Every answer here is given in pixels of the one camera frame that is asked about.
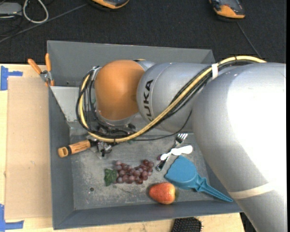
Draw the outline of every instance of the cardboard sheet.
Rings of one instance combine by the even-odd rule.
[[[5,218],[51,217],[48,90],[40,77],[9,77]]]

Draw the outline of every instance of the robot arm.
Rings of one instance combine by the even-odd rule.
[[[92,137],[118,144],[152,128],[193,132],[205,160],[256,230],[285,231],[285,64],[248,56],[210,66],[116,60],[93,73],[84,78],[76,108]],[[85,116],[85,90],[92,82],[95,119],[103,130]],[[137,114],[146,124],[139,130],[131,124]]]

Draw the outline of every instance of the wooden handle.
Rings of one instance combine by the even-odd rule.
[[[45,54],[45,63],[46,63],[46,68],[47,68],[47,71],[51,71],[52,70],[52,65],[50,63],[50,59],[49,59],[49,54],[46,53]]]
[[[72,154],[81,152],[85,149],[90,148],[91,146],[92,145],[90,143],[90,140],[83,140],[83,141],[80,141],[78,143],[59,148],[58,155],[61,158],[63,158],[63,157],[66,157],[68,155],[72,155]]]
[[[28,59],[28,64],[31,65],[31,67],[35,70],[35,72],[36,72],[37,74],[40,75],[40,74],[42,73],[40,67],[36,64],[36,62],[34,62],[33,59],[29,58],[29,59]]]

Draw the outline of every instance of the blue plastic scoop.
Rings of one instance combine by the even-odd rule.
[[[170,166],[167,174],[164,177],[179,188],[194,188],[196,191],[206,192],[223,201],[233,201],[228,196],[208,185],[206,178],[201,177],[198,174],[194,163],[186,157],[179,156]]]

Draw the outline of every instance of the grapes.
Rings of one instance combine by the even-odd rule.
[[[141,185],[152,175],[153,166],[154,163],[147,159],[142,160],[141,164],[136,167],[117,160],[114,166],[114,169],[117,170],[117,179],[114,184],[132,184],[135,182],[137,185]]]

